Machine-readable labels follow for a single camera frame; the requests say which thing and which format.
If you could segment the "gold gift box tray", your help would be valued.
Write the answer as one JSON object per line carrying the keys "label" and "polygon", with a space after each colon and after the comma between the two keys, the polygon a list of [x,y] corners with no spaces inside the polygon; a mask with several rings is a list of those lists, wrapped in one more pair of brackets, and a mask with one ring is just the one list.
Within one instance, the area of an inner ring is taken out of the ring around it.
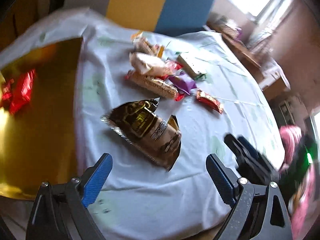
{"label": "gold gift box tray", "polygon": [[1,196],[33,200],[43,181],[76,175],[74,91],[82,38],[36,48],[6,64],[4,81],[35,70],[31,100],[1,110]]}

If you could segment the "red-ended peanut brittle packet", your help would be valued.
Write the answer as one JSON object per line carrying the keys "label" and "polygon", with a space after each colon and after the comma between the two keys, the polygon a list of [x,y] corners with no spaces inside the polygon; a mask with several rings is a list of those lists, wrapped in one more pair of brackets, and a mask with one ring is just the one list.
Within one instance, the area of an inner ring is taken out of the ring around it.
{"label": "red-ended peanut brittle packet", "polygon": [[142,75],[137,71],[129,70],[125,78],[135,83],[139,87],[145,88],[148,91],[151,91],[164,98],[172,99],[177,102],[184,98],[184,94],[180,94],[177,88],[169,85],[157,77]]}

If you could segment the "small red candy in box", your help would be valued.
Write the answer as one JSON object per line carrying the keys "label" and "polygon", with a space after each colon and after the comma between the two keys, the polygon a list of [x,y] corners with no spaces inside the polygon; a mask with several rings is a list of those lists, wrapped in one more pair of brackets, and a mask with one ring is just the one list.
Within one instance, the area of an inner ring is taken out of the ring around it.
{"label": "small red candy in box", "polygon": [[13,79],[5,81],[1,84],[1,107],[8,108],[12,101],[12,84],[14,83]]}

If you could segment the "white green-patterned tablecloth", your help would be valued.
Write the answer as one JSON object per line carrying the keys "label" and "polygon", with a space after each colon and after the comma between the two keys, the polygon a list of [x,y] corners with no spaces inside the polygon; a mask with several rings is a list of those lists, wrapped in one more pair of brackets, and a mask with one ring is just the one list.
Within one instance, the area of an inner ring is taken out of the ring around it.
{"label": "white green-patterned tablecloth", "polygon": [[262,91],[219,34],[201,31],[173,38],[146,33],[150,42],[165,47],[164,57],[189,52],[204,64],[207,78],[199,87],[224,107],[219,114],[192,96],[180,102],[162,99],[157,114],[177,117],[182,147],[171,171],[150,163],[100,119],[125,102],[153,96],[124,77],[131,68],[133,33],[89,9],[56,12],[5,49],[1,66],[37,47],[82,38],[75,96],[78,170],[103,153],[113,157],[111,174],[89,211],[106,239],[182,239],[220,224],[229,212],[205,166],[211,153],[226,166],[236,166],[223,142],[226,133],[245,137],[275,168],[281,166],[284,149]]}

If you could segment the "red gold candy bar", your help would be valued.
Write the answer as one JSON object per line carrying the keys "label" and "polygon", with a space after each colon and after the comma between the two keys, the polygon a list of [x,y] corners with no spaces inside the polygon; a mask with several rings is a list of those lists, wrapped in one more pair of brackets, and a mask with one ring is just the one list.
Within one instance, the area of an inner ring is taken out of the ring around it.
{"label": "red gold candy bar", "polygon": [[223,113],[222,103],[201,89],[198,89],[196,92],[196,100],[217,111],[219,114]]}

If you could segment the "grey yellow blue sofa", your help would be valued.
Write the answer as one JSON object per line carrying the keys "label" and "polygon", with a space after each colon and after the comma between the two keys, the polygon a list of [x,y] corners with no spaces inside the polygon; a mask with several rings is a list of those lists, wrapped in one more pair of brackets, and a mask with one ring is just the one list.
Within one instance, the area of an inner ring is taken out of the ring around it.
{"label": "grey yellow blue sofa", "polygon": [[125,28],[178,36],[202,30],[215,0],[64,0],[63,8],[89,7]]}

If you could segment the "orange-edged clear cookie packet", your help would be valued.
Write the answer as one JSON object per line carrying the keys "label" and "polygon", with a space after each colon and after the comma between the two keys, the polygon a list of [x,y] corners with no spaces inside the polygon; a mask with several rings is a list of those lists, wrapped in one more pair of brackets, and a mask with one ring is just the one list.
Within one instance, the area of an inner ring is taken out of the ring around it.
{"label": "orange-edged clear cookie packet", "polygon": [[162,58],[164,46],[160,46],[159,44],[151,44],[144,36],[144,31],[140,30],[131,35],[131,41],[136,52],[156,56],[160,59]]}

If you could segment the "dark brown gold snack pack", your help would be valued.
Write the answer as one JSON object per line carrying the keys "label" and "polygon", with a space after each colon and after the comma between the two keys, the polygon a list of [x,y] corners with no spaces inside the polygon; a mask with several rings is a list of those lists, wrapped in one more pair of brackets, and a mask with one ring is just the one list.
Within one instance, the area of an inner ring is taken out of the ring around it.
{"label": "dark brown gold snack pack", "polygon": [[182,133],[176,116],[164,120],[155,113],[159,100],[126,102],[101,116],[101,121],[152,163],[170,171],[180,155]]}

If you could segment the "red white wafer packet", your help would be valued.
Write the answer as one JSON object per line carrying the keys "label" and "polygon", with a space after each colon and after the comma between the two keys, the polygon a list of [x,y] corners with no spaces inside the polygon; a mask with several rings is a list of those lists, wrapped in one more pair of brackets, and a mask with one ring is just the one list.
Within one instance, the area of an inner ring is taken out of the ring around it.
{"label": "red white wafer packet", "polygon": [[165,61],[165,66],[167,68],[166,74],[163,76],[163,80],[168,79],[170,76],[173,76],[177,73],[178,70],[182,69],[182,65],[176,61],[167,60]]}

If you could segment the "wooden side table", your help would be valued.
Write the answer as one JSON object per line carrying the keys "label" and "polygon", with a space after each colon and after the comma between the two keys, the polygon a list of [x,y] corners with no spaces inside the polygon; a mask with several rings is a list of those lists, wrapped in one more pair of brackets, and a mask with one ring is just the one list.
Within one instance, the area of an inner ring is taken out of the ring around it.
{"label": "wooden side table", "polygon": [[280,74],[263,75],[262,66],[258,63],[256,57],[240,42],[227,35],[220,26],[207,21],[207,27],[221,33],[225,44],[254,77],[268,101],[280,96],[283,92],[288,92],[290,90],[289,83],[285,81]]}

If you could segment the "red snack packet in box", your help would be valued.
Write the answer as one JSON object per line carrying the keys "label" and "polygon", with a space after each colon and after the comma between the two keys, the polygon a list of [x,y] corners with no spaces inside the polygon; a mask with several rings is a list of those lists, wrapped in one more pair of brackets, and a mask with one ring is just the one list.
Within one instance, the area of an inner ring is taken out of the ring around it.
{"label": "red snack packet in box", "polygon": [[15,115],[31,101],[36,69],[22,73],[15,81],[9,113]]}

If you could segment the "clear brown pastry packet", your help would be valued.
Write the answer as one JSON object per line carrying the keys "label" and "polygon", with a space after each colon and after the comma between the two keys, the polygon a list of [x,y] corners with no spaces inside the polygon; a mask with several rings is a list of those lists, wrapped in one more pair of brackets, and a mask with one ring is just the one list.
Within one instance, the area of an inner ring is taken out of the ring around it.
{"label": "clear brown pastry packet", "polygon": [[129,61],[135,71],[142,75],[166,76],[174,74],[164,61],[153,55],[138,52],[129,53]]}

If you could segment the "green cracker packet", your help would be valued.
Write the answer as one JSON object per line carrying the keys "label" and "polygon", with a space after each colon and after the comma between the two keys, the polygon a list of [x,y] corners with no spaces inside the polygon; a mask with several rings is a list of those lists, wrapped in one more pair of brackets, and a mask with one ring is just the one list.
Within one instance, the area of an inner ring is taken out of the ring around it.
{"label": "green cracker packet", "polygon": [[178,62],[183,66],[183,70],[193,80],[204,80],[207,76],[207,71],[203,61],[196,59],[188,53],[180,53],[177,57]]}

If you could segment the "purple snack packet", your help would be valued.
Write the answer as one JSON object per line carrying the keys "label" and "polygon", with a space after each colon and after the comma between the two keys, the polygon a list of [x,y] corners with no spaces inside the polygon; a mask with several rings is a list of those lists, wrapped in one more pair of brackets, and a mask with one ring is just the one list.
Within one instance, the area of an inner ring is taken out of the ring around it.
{"label": "purple snack packet", "polygon": [[191,91],[197,88],[196,82],[185,72],[170,76],[169,81],[187,95],[190,95]]}

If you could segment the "pink clothed person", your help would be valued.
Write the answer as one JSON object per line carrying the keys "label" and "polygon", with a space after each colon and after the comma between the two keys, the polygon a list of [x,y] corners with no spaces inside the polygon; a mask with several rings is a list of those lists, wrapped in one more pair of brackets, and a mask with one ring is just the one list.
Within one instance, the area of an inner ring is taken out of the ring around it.
{"label": "pink clothed person", "polygon": [[279,169],[279,187],[291,219],[293,239],[301,236],[316,185],[318,145],[300,127],[279,129],[285,157]]}

